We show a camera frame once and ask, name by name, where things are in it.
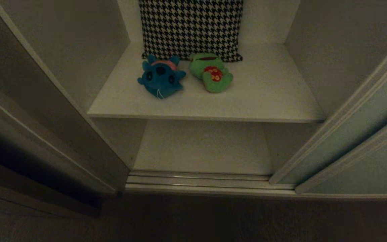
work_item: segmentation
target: blue plush toy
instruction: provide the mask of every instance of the blue plush toy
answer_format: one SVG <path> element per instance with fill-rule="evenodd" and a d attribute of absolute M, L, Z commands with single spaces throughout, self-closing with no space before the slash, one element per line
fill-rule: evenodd
<path fill-rule="evenodd" d="M 179 83 L 186 72 L 177 71 L 180 58 L 173 55 L 169 60 L 157 60 L 154 55 L 149 55 L 143 62 L 144 74 L 138 78 L 138 83 L 144 85 L 146 90 L 159 99 L 164 99 L 182 89 Z"/>

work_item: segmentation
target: plush toy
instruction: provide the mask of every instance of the plush toy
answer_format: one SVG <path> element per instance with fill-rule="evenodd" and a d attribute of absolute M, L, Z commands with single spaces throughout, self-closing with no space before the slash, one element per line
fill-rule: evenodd
<path fill-rule="evenodd" d="M 177 71 L 180 58 L 173 55 L 169 60 L 157 60 L 154 55 L 149 55 L 143 62 L 144 74 L 138 78 L 138 83 L 144 85 L 146 90 L 159 99 L 164 99 L 182 89 L 179 83 L 186 72 Z"/>
<path fill-rule="evenodd" d="M 190 60 L 189 70 L 194 76 L 203 80 L 207 91 L 222 92 L 231 84 L 233 76 L 217 55 L 199 53 L 191 55 Z"/>

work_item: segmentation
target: white string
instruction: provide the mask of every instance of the white string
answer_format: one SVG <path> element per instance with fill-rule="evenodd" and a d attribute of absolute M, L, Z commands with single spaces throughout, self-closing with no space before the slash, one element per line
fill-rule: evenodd
<path fill-rule="evenodd" d="M 159 98 L 159 100 L 164 99 L 164 96 L 161 94 L 160 89 L 158 89 L 158 91 L 156 92 L 156 97 Z"/>

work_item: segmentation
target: plush toy eye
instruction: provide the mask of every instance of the plush toy eye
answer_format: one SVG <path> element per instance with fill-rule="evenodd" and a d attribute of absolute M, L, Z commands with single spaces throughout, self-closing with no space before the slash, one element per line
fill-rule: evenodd
<path fill-rule="evenodd" d="M 173 77 L 173 76 L 170 76 L 170 77 L 168 78 L 168 81 L 169 81 L 171 84 L 173 84 L 173 83 L 174 83 L 174 77 Z"/>
<path fill-rule="evenodd" d="M 153 77 L 152 72 L 148 72 L 148 73 L 146 74 L 147 80 L 152 81 L 152 77 Z"/>

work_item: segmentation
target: pillow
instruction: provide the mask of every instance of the pillow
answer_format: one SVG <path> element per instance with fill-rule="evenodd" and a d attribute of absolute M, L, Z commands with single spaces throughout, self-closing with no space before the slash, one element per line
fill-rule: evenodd
<path fill-rule="evenodd" d="M 144 50 L 160 59 L 211 52 L 241 61 L 238 31 L 243 0 L 139 0 Z"/>

